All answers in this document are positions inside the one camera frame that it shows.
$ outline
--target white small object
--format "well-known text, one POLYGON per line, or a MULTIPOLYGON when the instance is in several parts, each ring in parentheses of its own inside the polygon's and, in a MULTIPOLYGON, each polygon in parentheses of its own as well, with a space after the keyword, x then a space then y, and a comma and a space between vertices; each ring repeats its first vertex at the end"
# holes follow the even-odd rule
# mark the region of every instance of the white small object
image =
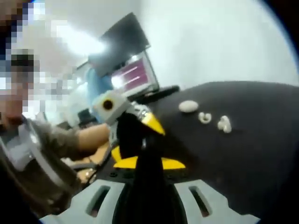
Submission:
POLYGON ((178 105, 178 109, 184 113, 192 113, 198 109, 199 105, 193 100, 183 101, 178 105))
POLYGON ((210 113, 203 113, 203 112, 200 112, 198 114, 198 119, 201 121, 202 124, 208 124, 211 122, 212 120, 212 115, 210 113))
POLYGON ((223 131, 224 133, 231 133, 232 126, 230 124, 229 118, 227 116, 222 116, 220 121, 217 124, 219 130, 223 131))

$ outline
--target white ring-shaped object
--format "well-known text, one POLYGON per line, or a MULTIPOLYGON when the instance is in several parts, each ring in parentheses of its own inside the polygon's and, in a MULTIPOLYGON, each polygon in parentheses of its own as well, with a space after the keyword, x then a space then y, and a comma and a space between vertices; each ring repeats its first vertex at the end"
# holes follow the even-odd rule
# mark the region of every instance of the white ring-shaped object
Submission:
POLYGON ((223 131, 224 133, 231 133, 232 126, 230 124, 229 118, 227 116, 222 116, 220 121, 217 124, 219 130, 223 131))
POLYGON ((201 121, 202 124, 208 124, 211 122, 212 120, 212 115, 210 113, 203 113, 203 112, 200 112, 198 114, 198 119, 201 121))

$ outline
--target black table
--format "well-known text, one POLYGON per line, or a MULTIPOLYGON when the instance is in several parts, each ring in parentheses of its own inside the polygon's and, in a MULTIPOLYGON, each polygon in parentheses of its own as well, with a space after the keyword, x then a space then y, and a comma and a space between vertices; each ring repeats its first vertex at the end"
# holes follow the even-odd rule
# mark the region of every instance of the black table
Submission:
MULTIPOLYGON (((276 200, 294 165, 299 140, 299 88, 275 83, 203 84, 149 104, 166 133, 182 142, 197 165, 191 179, 202 179, 228 198, 230 208, 261 217, 276 200), (212 114, 208 125, 198 112, 182 114, 184 100, 212 114), (217 129, 227 115, 233 131, 217 129)), ((98 178, 107 175, 110 161, 98 178)))

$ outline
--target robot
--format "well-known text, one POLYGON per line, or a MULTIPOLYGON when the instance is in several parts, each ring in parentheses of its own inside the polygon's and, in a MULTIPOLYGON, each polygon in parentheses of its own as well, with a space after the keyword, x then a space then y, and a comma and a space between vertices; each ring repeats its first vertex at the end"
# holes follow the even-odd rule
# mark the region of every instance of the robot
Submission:
POLYGON ((73 197, 58 216, 45 224, 254 224, 258 218, 240 215, 226 197, 202 180, 188 178, 188 167, 163 157, 167 134, 151 110, 130 103, 116 91, 95 99, 94 110, 110 127, 110 151, 115 160, 107 178, 97 179, 73 197))

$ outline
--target sleeve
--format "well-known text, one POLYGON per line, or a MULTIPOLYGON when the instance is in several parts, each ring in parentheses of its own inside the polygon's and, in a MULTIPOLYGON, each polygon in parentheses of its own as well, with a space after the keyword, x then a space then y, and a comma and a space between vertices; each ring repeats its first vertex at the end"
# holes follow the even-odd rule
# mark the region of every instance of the sleeve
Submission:
POLYGON ((36 122, 35 124, 38 126, 45 148, 54 152, 59 158, 68 157, 72 160, 79 160, 85 156, 79 150, 77 131, 67 131, 48 123, 36 122))

